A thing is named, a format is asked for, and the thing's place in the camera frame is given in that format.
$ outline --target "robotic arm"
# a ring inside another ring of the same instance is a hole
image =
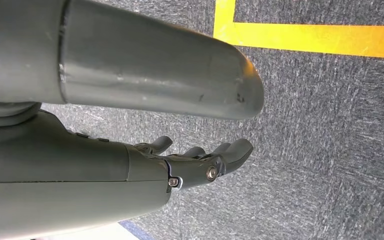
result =
[[[233,46],[89,0],[0,0],[0,239],[93,227],[155,211],[173,189],[238,169],[246,139],[160,156],[66,130],[41,103],[244,119],[262,82]]]

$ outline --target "yellow tape line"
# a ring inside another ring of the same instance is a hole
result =
[[[214,38],[257,48],[384,58],[384,26],[233,22],[235,0],[216,0]]]

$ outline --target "gray carpet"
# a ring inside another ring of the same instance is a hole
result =
[[[107,0],[211,35],[213,0]],[[236,22],[384,25],[384,0],[236,0]],[[265,86],[243,121],[45,105],[66,127],[168,153],[248,138],[237,172],[133,219],[156,240],[384,239],[384,58],[241,47]]]

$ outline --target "gray cylindrical pipe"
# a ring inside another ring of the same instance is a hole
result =
[[[0,102],[83,104],[225,119],[263,85],[233,46],[89,0],[0,0]]]
[[[263,106],[262,82],[233,46],[88,0],[69,6],[61,56],[74,104],[227,119]]]

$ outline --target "screw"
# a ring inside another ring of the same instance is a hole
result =
[[[179,180],[177,178],[171,177],[168,179],[168,185],[175,188],[179,185]]]
[[[206,171],[206,179],[212,182],[217,178],[217,168],[215,166],[210,166]]]

